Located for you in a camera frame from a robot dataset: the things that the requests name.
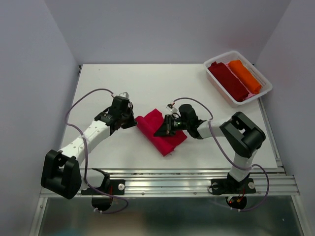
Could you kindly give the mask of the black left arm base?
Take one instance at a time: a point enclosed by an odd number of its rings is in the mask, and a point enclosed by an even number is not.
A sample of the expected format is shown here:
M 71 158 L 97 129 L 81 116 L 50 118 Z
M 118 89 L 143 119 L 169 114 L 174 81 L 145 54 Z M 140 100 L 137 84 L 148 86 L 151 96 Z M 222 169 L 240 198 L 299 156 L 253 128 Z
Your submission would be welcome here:
M 110 174 L 98 168 L 92 168 L 94 172 L 102 174 L 102 182 L 100 186 L 95 187 L 97 190 L 110 195 L 124 195 L 125 183 L 124 179 L 111 179 Z

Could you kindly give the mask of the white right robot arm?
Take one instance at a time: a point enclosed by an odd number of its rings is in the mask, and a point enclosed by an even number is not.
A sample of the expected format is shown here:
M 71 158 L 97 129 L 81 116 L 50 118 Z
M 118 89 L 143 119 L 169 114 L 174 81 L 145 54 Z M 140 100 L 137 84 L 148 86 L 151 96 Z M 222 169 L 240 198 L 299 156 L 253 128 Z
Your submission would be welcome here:
M 177 131 L 187 131 L 191 137 L 198 140 L 213 138 L 219 149 L 232 165 L 226 180 L 227 188 L 237 192 L 244 187 L 244 180 L 252 169 L 252 160 L 266 139 L 265 133 L 244 113 L 236 112 L 229 120 L 222 123 L 211 123 L 201 120 L 190 104 L 179 107 L 179 116 L 165 115 L 155 137 L 171 137 Z M 220 146 L 217 137 L 224 137 L 233 148 L 234 159 L 228 158 Z

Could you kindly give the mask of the white plastic basket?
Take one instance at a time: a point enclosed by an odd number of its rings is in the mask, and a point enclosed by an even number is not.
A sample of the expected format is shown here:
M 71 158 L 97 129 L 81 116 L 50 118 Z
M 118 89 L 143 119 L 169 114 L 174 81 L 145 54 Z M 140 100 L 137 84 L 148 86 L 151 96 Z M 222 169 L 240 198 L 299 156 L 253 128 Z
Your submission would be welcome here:
M 266 95 L 272 84 L 237 51 L 203 63 L 207 78 L 227 103 L 236 108 Z

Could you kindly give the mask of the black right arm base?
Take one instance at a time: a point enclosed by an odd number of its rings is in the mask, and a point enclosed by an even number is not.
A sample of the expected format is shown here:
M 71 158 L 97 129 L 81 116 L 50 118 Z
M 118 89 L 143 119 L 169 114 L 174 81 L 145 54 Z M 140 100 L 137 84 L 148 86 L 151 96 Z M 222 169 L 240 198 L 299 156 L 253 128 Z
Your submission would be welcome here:
M 230 174 L 226 178 L 215 178 L 211 180 L 208 186 L 208 192 L 212 195 L 219 196 L 222 194 L 254 194 L 256 193 L 255 184 L 250 174 L 244 180 L 238 182 Z

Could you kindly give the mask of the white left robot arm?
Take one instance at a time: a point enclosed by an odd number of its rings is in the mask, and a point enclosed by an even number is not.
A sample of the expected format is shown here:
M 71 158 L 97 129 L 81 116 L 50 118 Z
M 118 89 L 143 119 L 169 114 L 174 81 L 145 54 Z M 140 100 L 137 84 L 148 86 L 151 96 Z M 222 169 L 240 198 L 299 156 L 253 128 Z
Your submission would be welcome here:
M 72 199 L 80 190 L 80 165 L 86 154 L 109 138 L 115 131 L 137 124 L 127 92 L 114 96 L 110 107 L 99 113 L 84 132 L 60 150 L 50 150 L 44 160 L 41 186 Z

